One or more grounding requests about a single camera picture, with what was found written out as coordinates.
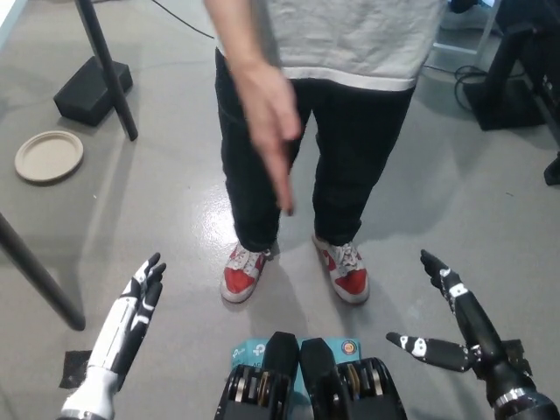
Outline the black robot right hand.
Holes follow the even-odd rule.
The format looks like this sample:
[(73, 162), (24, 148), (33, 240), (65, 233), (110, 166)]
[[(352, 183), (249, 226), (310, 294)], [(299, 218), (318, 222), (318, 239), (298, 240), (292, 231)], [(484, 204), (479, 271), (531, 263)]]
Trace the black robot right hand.
[(459, 274), (425, 249), (420, 261), (432, 286), (448, 303), (465, 343), (398, 332), (387, 333), (386, 339), (422, 363), (460, 373), (472, 370), (486, 384), (486, 399), (492, 406), (506, 394), (520, 396), (535, 390), (532, 379), (508, 358), (500, 335)]

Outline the person's bare right hand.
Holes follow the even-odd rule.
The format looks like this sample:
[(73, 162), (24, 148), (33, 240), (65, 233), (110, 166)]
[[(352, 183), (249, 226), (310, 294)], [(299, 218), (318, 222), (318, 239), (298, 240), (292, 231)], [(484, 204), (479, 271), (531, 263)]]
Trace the person's bare right hand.
[(262, 59), (235, 62), (229, 69), (241, 99), (251, 142), (260, 155), (281, 211), (292, 214), (289, 143), (301, 134), (301, 120), (291, 83)]

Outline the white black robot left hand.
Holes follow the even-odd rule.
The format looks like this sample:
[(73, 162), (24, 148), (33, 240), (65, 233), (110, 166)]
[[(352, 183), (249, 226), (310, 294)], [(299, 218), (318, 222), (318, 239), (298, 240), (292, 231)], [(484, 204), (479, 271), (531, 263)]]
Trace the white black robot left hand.
[(65, 400), (60, 419), (113, 419), (121, 390), (161, 296), (166, 264), (155, 253), (111, 306), (87, 362), (85, 379)]

